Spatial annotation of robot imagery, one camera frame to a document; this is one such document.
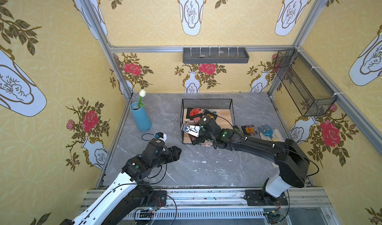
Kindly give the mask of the orange label tea bag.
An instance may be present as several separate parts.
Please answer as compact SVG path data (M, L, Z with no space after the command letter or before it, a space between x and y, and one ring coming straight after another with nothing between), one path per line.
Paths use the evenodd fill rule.
M256 131L256 128L254 127L253 124L250 124L250 125L243 125L241 127L243 133L245 135L249 135L249 136L255 136L258 134L258 132Z

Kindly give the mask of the green label tea bag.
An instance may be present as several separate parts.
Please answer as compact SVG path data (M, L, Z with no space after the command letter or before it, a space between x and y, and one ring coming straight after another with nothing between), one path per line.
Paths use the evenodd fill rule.
M238 126L234 125L234 126L233 126L233 129L234 129L234 131L235 131L236 133L241 133L241 130L239 129Z

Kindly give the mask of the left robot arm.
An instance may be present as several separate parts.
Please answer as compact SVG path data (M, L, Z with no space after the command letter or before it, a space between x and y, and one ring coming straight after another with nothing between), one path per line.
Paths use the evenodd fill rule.
M153 188L144 180L152 169L178 161L182 150L167 147L165 140L154 138L145 150L122 167L112 184L86 210L62 225L116 225L134 209L149 205Z

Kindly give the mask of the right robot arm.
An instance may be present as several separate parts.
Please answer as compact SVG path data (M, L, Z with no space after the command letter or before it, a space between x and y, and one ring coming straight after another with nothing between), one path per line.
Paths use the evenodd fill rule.
M268 178L258 199L272 205L289 188L303 188L308 177L309 159L295 141L269 141L250 137L239 129L221 128L214 118L204 115L196 125L197 143L212 142L214 148L249 153L273 162L279 171Z

